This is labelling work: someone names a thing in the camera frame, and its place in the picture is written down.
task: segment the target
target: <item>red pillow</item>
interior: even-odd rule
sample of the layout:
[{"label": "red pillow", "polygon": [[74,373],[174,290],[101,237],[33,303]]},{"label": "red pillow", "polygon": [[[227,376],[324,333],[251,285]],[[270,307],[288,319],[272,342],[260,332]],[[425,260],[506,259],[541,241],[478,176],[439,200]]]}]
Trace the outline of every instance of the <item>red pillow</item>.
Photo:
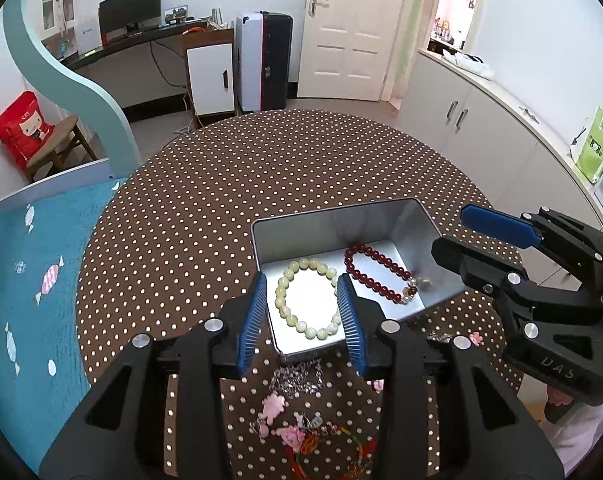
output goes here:
[{"label": "red pillow", "polygon": [[1,142],[22,170],[53,130],[54,126],[46,124],[41,117],[37,96],[30,91],[21,94],[0,115]]}]

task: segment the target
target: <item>brown tablecloth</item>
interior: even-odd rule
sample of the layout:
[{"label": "brown tablecloth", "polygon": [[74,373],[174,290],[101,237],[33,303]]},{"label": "brown tablecloth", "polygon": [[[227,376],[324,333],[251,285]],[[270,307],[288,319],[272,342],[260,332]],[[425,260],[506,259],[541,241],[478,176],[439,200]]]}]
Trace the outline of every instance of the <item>brown tablecloth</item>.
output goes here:
[{"label": "brown tablecloth", "polygon": [[[488,205],[472,182],[437,152],[383,124],[287,110],[244,115],[179,137],[121,187],[86,248],[76,318],[89,380],[99,378],[134,334],[182,335],[245,292],[255,272],[249,236],[255,219],[407,196],[424,203],[443,234],[520,263],[515,248],[461,225],[457,213],[463,205]],[[490,362],[518,389],[521,372],[502,362],[504,335],[490,298],[468,291],[408,324],[431,337],[479,332]],[[221,384],[233,471],[238,478],[294,479],[281,439],[261,443],[249,430],[279,366],[266,323],[252,365],[241,381]],[[356,375],[345,351],[326,356],[323,369],[324,389],[290,400],[273,428],[295,424],[295,413],[320,413],[355,432],[362,444],[376,438],[381,394]],[[176,383],[172,378],[166,413],[171,474]],[[428,388],[434,473],[437,400],[434,385]],[[338,479],[355,456],[355,444],[335,436],[320,444],[304,468],[310,478]],[[366,469],[360,478],[368,474]]]}]

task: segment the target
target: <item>wooden stool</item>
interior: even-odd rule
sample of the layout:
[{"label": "wooden stool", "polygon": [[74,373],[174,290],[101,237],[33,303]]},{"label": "wooden stool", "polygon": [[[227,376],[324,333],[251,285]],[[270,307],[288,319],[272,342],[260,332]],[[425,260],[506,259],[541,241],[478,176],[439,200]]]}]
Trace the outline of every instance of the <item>wooden stool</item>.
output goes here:
[{"label": "wooden stool", "polygon": [[[64,163],[66,159],[72,150],[79,145],[84,147],[86,153],[88,153],[92,160],[97,160],[97,157],[88,144],[86,137],[84,137],[84,134],[81,133],[81,130],[76,125],[78,120],[78,115],[71,115],[70,117],[63,119],[55,126],[55,129],[48,136],[46,141],[43,143],[43,146],[40,147],[39,151],[35,153],[28,161],[24,174],[31,184],[34,183],[34,174],[49,162],[52,162],[52,165],[57,170],[65,170]],[[70,140],[70,143],[63,150],[57,153],[56,149],[64,140],[68,138],[69,134],[71,133],[73,134],[73,138]]]}]

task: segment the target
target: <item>computer monitor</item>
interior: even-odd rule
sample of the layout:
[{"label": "computer monitor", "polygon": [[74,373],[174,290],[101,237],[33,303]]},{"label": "computer monitor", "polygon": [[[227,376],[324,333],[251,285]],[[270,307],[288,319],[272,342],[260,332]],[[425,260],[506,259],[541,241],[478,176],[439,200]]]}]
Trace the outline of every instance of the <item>computer monitor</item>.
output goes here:
[{"label": "computer monitor", "polygon": [[132,30],[137,23],[161,17],[161,0],[105,0],[99,4],[102,34],[118,28]]}]

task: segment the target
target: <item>blue rubber pad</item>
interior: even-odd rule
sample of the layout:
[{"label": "blue rubber pad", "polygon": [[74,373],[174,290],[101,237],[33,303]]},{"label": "blue rubber pad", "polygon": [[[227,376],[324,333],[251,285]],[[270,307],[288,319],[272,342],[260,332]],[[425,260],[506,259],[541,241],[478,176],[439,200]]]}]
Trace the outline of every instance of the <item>blue rubber pad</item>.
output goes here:
[{"label": "blue rubber pad", "polygon": [[529,222],[492,209],[468,204],[461,209],[461,223],[468,229],[520,249],[537,248],[541,243],[541,236]]}]

